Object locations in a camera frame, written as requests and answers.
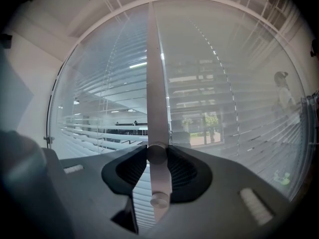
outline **dark gray plastic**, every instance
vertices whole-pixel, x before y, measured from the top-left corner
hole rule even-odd
[[[212,170],[213,181],[195,201],[171,204],[167,213],[146,237],[157,239],[251,238],[278,222],[289,208],[288,200],[244,166],[193,149],[169,146],[204,161]],[[260,229],[239,196],[252,188],[275,217]]]
[[[1,184],[44,234],[74,238],[71,219],[53,186],[37,144],[16,132],[0,132]]]
[[[196,200],[212,182],[212,171],[205,162],[174,146],[167,150],[167,167],[171,175],[171,204]]]

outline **wall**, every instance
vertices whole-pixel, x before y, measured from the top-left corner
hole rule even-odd
[[[33,95],[28,104],[23,104],[20,100],[25,99],[25,92],[20,89],[20,99],[14,104],[5,105],[8,112],[22,110],[17,128],[12,126],[10,129],[15,129],[35,140],[41,147],[46,147],[43,137],[46,136],[49,98],[62,62],[17,33],[10,30],[6,33],[13,35],[11,49],[5,50],[7,62]]]
[[[77,40],[67,36],[66,27],[45,11],[38,0],[22,4],[8,28],[60,61],[66,59]]]

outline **light fixture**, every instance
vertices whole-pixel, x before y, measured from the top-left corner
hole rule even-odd
[[[137,65],[133,65],[133,66],[130,66],[130,68],[135,68],[135,67],[139,67],[139,66],[144,66],[146,65],[147,62],[144,62],[144,63],[141,63],[141,64],[137,64]]]

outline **person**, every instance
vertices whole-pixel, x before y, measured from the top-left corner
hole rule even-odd
[[[277,86],[278,99],[274,107],[274,113],[276,116],[277,124],[285,126],[283,134],[285,135],[284,142],[289,141],[289,135],[293,132],[293,128],[300,123],[300,115],[298,112],[298,106],[292,96],[289,86],[287,84],[286,77],[287,72],[277,72],[274,75],[274,81]],[[290,183],[290,173],[285,172],[283,177],[279,176],[279,171],[274,173],[274,181],[281,185],[288,185]]]

